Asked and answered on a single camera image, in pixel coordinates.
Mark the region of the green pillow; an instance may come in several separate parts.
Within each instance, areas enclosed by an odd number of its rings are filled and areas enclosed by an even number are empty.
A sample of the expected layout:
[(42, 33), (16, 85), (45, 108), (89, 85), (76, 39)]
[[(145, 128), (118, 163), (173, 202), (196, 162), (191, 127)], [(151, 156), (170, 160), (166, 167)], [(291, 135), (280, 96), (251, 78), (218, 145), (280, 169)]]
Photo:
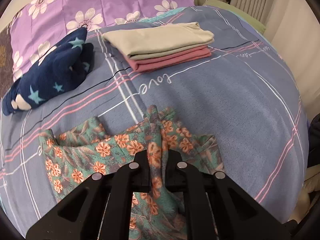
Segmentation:
[(257, 32), (261, 33), (262, 35), (264, 34), (266, 27), (259, 22), (258, 20), (256, 20), (255, 18), (253, 18), (252, 16), (250, 16), (249, 14), (247, 14), (246, 12), (228, 4), (222, 1), (218, 1), (218, 0), (206, 0), (203, 4), (203, 6), (211, 6), (211, 7), (217, 7), (219, 9), (223, 9), (223, 10), (228, 10), (230, 12), (232, 12), (233, 14), (237, 15), (238, 17), (242, 18), (244, 21), (246, 21), (248, 24), (250, 24)]

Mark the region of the beige folded garment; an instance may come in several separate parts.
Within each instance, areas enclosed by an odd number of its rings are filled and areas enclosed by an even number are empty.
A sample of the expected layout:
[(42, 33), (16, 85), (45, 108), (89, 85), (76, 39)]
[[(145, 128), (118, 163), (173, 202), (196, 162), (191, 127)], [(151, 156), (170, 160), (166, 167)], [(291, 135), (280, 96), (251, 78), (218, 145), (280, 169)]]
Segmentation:
[(197, 22), (108, 31), (103, 38), (131, 60), (153, 59), (214, 42), (214, 34)]

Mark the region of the navy star fleece garment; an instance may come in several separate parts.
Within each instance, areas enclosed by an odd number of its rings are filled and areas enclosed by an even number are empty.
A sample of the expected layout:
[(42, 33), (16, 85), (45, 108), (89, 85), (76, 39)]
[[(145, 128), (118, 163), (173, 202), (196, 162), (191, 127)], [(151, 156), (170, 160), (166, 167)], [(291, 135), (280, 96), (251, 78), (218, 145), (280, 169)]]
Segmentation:
[(78, 28), (36, 60), (5, 94), (3, 114), (9, 116), (37, 108), (82, 84), (93, 60), (94, 46), (86, 38), (87, 29)]

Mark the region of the dark deer print bedsheet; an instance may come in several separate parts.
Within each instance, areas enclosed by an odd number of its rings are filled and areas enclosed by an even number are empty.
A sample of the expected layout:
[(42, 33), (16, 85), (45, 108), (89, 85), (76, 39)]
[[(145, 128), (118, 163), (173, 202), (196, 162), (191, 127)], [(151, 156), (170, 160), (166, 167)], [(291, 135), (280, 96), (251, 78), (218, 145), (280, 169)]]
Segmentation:
[(0, 34), (0, 96), (5, 95), (13, 82), (10, 26), (7, 25)]

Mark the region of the cream window curtain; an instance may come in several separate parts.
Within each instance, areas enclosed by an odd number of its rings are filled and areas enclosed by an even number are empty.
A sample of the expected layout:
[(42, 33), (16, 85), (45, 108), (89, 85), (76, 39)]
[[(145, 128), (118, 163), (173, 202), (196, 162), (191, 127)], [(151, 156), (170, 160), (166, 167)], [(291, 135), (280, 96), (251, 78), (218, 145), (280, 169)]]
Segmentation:
[[(213, 0), (194, 0), (209, 5)], [(297, 82), (310, 119), (319, 113), (319, 10), (309, 0), (217, 0), (265, 26), (263, 35), (276, 48)]]

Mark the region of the teal orange floral garment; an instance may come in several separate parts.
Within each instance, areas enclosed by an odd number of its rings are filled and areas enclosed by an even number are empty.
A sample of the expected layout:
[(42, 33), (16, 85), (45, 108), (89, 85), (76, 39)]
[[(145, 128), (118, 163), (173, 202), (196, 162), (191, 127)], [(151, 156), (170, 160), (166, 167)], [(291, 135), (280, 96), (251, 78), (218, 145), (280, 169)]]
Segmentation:
[(110, 174), (145, 150), (151, 168), (151, 191), (132, 196), (130, 239), (186, 239), (187, 228), (180, 193), (164, 186), (168, 153), (175, 150), (182, 160), (201, 172), (223, 169), (216, 138), (194, 135), (178, 120), (172, 108), (158, 111), (150, 106), (143, 121), (117, 135), (109, 135), (96, 117), (70, 131), (39, 137), (44, 164), (55, 199), (61, 201), (91, 174)]

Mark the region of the blue plaid bed cover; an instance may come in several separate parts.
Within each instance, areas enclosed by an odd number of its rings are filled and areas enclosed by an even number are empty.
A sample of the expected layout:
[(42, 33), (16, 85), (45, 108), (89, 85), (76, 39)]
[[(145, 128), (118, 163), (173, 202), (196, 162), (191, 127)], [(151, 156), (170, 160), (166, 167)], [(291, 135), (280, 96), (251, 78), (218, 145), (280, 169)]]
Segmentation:
[(308, 162), (308, 120), (289, 67), (233, 13), (188, 7), (162, 23), (198, 22), (214, 34), (210, 57), (135, 73), (93, 31), (94, 65), (85, 81), (39, 108), (1, 117), (1, 205), (16, 229), (28, 229), (54, 205), (39, 134), (65, 132), (97, 116), (116, 134), (140, 122), (150, 105), (172, 107), (194, 134), (213, 134), (227, 174), (280, 222), (288, 220)]

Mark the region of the pink folded garment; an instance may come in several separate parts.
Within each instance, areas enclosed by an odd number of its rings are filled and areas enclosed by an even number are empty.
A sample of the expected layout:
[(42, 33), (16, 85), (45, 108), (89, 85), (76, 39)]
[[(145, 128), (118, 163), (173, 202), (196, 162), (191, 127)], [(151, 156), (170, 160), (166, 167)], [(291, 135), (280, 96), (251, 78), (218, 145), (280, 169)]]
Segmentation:
[(127, 56), (124, 56), (124, 59), (135, 72), (143, 73), (165, 67), (170, 67), (180, 63), (202, 59), (211, 55), (212, 52), (210, 51), (208, 46), (199, 46), (184, 51), (176, 52), (170, 55), (150, 59), (132, 60), (129, 59)]

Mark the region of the purple flower pillow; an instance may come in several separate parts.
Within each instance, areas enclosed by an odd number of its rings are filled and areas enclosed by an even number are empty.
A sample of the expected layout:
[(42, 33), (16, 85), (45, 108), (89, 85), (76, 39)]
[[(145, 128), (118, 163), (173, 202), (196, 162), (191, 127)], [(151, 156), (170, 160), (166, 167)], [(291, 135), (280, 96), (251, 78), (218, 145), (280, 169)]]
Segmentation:
[(67, 34), (161, 16), (194, 0), (32, 0), (10, 26), (13, 79), (25, 74), (37, 60)]

